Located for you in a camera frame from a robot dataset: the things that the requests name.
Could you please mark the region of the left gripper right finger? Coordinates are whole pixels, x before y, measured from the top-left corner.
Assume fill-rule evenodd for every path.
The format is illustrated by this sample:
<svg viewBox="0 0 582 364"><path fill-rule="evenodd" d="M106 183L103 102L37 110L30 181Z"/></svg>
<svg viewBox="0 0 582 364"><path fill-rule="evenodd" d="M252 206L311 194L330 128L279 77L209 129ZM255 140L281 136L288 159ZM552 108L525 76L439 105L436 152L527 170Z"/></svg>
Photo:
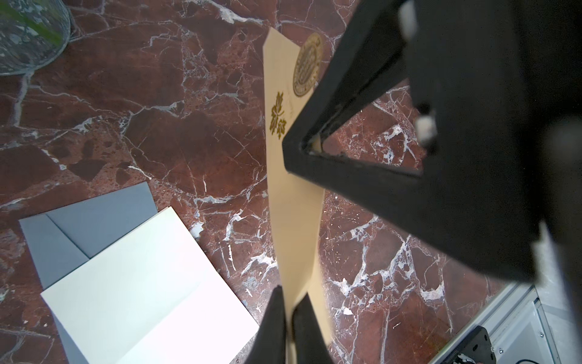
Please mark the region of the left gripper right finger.
<svg viewBox="0 0 582 364"><path fill-rule="evenodd" d="M294 309L292 325L298 364L333 364L308 294Z"/></svg>

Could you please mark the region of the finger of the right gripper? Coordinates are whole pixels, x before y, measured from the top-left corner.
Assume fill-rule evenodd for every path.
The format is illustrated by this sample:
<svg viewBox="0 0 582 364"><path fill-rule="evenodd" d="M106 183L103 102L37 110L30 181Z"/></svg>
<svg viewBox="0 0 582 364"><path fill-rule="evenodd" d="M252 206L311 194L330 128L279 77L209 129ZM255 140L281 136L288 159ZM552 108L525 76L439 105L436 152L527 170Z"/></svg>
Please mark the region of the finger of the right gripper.
<svg viewBox="0 0 582 364"><path fill-rule="evenodd" d="M533 280L513 15L506 1L361 1L283 138L286 170L476 271Z"/></svg>

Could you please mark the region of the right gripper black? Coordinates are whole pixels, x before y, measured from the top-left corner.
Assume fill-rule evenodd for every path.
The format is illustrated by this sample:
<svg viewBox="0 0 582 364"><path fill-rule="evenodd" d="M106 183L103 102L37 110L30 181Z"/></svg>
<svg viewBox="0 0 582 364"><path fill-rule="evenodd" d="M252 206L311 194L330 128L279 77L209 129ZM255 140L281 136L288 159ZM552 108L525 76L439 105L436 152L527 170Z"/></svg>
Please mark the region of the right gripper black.
<svg viewBox="0 0 582 364"><path fill-rule="evenodd" d="M527 212L556 244L565 290L581 320L581 3L513 1L529 116L521 164L538 176Z"/></svg>

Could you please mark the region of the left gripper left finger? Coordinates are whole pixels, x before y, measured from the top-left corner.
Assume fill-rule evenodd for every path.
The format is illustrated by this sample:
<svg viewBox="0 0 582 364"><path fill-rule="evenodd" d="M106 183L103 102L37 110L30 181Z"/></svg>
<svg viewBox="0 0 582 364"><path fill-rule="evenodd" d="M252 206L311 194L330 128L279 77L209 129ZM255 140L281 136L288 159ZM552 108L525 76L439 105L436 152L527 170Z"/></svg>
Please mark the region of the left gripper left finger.
<svg viewBox="0 0 582 364"><path fill-rule="evenodd" d="M286 363L286 315L283 288L272 291L265 315L245 364Z"/></svg>

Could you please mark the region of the cream paper sheet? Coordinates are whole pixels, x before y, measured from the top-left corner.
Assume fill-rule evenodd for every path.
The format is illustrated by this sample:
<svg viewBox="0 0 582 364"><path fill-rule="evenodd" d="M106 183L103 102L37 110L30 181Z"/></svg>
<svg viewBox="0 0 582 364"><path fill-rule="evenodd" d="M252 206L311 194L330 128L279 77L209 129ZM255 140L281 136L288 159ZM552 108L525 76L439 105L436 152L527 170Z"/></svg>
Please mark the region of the cream paper sheet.
<svg viewBox="0 0 582 364"><path fill-rule="evenodd" d="M229 363L258 330L171 208L42 298L90 363Z"/></svg>

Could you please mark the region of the brown kraft envelope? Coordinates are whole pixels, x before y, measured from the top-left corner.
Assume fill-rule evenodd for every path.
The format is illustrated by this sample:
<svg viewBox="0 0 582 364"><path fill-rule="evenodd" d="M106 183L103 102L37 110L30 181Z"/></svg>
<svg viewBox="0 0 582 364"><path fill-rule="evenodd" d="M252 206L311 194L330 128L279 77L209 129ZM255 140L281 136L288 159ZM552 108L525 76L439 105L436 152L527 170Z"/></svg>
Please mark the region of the brown kraft envelope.
<svg viewBox="0 0 582 364"><path fill-rule="evenodd" d="M324 189L289 173L283 138L309 97L293 91L300 47L274 28L263 45L265 140L271 236L283 287L286 315L309 296L325 344L333 340L318 257Z"/></svg>

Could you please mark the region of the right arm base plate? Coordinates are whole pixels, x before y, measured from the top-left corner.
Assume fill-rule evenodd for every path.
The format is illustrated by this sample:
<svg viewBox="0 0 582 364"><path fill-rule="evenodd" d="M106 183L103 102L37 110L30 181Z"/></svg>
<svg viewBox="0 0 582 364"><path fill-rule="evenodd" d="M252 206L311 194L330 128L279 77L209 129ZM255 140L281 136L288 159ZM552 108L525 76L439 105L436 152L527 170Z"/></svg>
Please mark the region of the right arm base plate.
<svg viewBox="0 0 582 364"><path fill-rule="evenodd" d="M483 363L496 364L497 359L485 327L476 326L453 348L442 364Z"/></svg>

